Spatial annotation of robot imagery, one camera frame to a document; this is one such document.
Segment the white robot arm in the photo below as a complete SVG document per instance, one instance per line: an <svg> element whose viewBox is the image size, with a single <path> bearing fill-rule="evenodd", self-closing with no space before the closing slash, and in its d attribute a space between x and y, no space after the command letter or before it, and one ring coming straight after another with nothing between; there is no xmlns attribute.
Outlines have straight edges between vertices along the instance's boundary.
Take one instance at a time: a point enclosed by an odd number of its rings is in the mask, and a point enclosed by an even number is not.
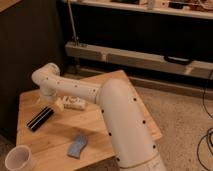
<svg viewBox="0 0 213 171"><path fill-rule="evenodd" d="M100 106L120 171L166 171L143 111L130 85L121 79L102 84L61 77L59 67L48 63L32 73L43 88L41 97L57 90Z"/></svg>

